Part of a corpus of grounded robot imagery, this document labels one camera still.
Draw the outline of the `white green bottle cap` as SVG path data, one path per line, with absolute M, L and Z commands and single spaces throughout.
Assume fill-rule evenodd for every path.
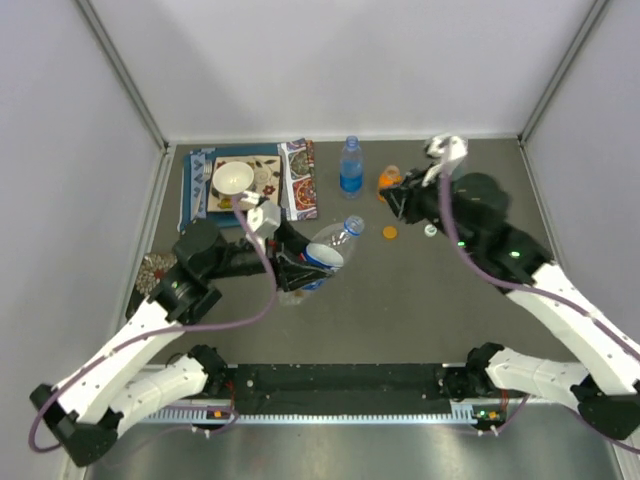
M 433 225 L 427 225 L 424 228 L 424 233 L 427 237 L 433 237 L 437 234 L 438 230 L 436 227 L 434 227 Z

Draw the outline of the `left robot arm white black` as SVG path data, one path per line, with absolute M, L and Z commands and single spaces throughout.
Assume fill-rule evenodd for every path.
M 229 392 L 227 363 L 207 345 L 136 377 L 184 334 L 216 330 L 201 322 L 222 296 L 216 280 L 265 274 L 272 291 L 307 293 L 349 261 L 359 236 L 346 223 L 313 239 L 287 220 L 263 225 L 265 234 L 253 231 L 235 242 L 211 220 L 188 225 L 173 246 L 174 264 L 117 334 L 74 374 L 31 393 L 36 421 L 46 424 L 75 466 L 100 461 L 131 427 L 178 400 Z

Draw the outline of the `clear water bottle blue cap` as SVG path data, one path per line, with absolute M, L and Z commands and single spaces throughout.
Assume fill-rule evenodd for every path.
M 304 248 L 301 259 L 312 266 L 328 271 L 332 276 L 353 256 L 357 240 L 364 229 L 365 221 L 357 215 L 349 216 L 342 223 L 326 226 Z M 327 278 L 305 280 L 301 287 L 290 292 L 279 293 L 279 302 L 283 306 L 299 305 L 326 281 Z

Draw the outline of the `blue liquid bottle blue cap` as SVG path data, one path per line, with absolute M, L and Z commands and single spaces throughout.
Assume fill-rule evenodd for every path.
M 355 198 L 362 190 L 364 154 L 356 136 L 348 136 L 340 158 L 340 188 L 347 198 Z

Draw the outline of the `orange juice bottle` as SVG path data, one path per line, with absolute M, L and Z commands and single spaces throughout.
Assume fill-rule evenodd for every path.
M 403 175 L 400 169 L 396 165 L 388 165 L 384 171 L 380 174 L 377 183 L 377 198 L 384 202 L 381 192 L 393 186 L 400 184 L 403 181 Z

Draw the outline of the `orange bottle cap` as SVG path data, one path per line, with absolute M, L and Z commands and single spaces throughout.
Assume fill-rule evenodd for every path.
M 385 239 L 392 240 L 398 235 L 398 231 L 393 226 L 385 226 L 382 230 L 382 235 Z

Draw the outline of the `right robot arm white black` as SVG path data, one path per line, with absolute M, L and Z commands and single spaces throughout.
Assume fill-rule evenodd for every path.
M 565 406 L 623 446 L 639 429 L 639 346 L 567 278 L 550 252 L 507 220 L 509 195 L 489 175 L 423 183 L 413 170 L 381 196 L 407 224 L 425 220 L 446 235 L 462 260 L 508 300 L 532 314 L 571 351 L 572 362 L 521 354 L 488 342 L 441 380 L 449 397 L 489 397 L 500 390 Z

